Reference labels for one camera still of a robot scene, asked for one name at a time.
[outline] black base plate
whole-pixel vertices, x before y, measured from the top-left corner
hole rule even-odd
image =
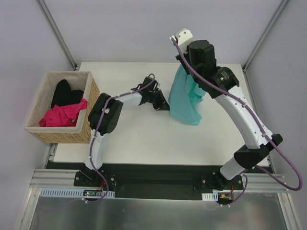
[[[221,166],[104,164],[99,171],[106,177],[109,190],[118,198],[201,200],[202,193],[212,193],[206,178]],[[242,190],[236,176],[225,189]],[[76,173],[75,186],[99,187],[101,178],[85,166]]]

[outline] black mount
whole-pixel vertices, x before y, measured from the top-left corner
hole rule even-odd
[[[145,85],[149,84],[151,81],[153,81],[148,87],[143,89],[142,91],[139,91],[139,94],[142,95],[141,104],[144,103],[152,103],[153,108],[155,110],[168,110],[169,111],[169,105],[166,102],[165,97],[163,96],[162,91],[158,88],[158,82],[154,80],[151,77],[146,77],[142,84],[139,84],[137,87],[131,89],[131,90],[138,90]]]
[[[274,134],[272,135],[272,141],[275,145],[279,145],[283,141],[283,138],[280,134]],[[266,158],[273,149],[274,147],[269,142],[266,145],[261,145],[260,149],[249,149],[244,145],[235,152],[234,158],[241,167],[251,169]]]
[[[239,85],[239,80],[236,78],[230,68],[216,66],[214,46],[207,40],[197,40],[191,42],[188,45],[188,53],[184,54],[184,57],[187,59],[192,68],[196,70],[196,72],[198,72],[203,78],[213,85],[225,91]],[[222,95],[221,92],[208,86],[192,72],[190,72],[180,55],[177,55],[176,59],[180,61],[185,71],[193,77],[194,81],[199,85],[199,87],[205,90],[213,99]]]
[[[97,128],[102,109],[104,108],[105,103],[109,97],[111,96],[106,93],[102,93],[99,95],[95,105],[93,106],[88,116],[88,121],[90,122],[91,129]],[[109,101],[109,103],[107,104],[108,112],[104,114],[104,117],[98,128],[98,132],[100,132],[101,136],[105,133],[113,132],[117,125],[122,107],[123,102],[119,100],[111,99]]]

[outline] black cloth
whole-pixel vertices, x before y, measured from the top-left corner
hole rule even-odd
[[[61,107],[70,104],[78,104],[83,97],[83,93],[82,90],[71,90],[68,82],[63,79],[56,86],[51,102],[51,108],[55,105]]]

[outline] wicker basket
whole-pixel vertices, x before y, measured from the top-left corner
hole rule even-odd
[[[56,85],[66,79],[72,90],[83,90],[88,101],[87,109],[79,112],[75,127],[40,127],[39,121],[50,109]],[[47,73],[36,96],[25,129],[45,143],[89,143],[91,138],[88,115],[99,96],[99,89],[89,71],[65,71]]]

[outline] teal cloth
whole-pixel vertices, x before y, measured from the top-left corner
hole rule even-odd
[[[201,121],[201,115],[195,107],[203,101],[205,93],[206,91],[199,88],[192,76],[180,65],[168,97],[170,116],[197,126]]]

